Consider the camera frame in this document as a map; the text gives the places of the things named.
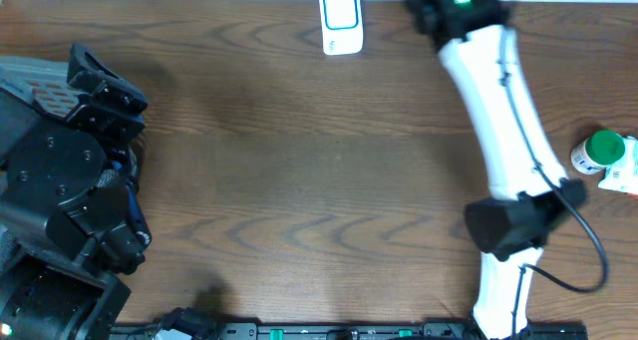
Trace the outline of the green lid jar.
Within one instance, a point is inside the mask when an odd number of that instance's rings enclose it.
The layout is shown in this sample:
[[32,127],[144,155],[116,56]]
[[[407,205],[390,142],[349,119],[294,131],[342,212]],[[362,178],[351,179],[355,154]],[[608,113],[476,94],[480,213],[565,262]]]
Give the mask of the green lid jar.
[[606,170],[625,155],[623,138],[612,131],[601,130],[576,146],[570,155],[572,165],[583,174]]

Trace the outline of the light blue wet wipes pack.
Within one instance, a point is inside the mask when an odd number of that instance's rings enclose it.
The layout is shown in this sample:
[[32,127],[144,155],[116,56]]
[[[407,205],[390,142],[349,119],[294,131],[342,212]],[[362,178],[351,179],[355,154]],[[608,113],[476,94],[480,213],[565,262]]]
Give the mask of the light blue wet wipes pack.
[[623,142],[624,156],[605,171],[598,187],[637,195],[637,139],[627,137]]

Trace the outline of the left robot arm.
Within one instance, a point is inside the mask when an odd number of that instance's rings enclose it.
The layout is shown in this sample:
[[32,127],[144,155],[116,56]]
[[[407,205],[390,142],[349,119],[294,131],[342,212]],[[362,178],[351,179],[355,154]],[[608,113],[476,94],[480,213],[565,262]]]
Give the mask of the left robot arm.
[[1,60],[1,335],[106,339],[152,235],[140,209],[143,92],[76,44]]

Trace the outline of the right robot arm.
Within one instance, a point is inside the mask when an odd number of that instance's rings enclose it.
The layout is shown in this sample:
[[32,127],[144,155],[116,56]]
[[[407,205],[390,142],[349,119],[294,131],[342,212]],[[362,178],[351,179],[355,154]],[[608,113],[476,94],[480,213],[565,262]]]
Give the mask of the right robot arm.
[[514,339],[532,328],[525,308],[533,266],[549,235],[586,190],[555,155],[519,64],[510,11],[501,0],[406,0],[429,36],[472,121],[489,196],[465,207],[480,251],[478,300],[467,337]]

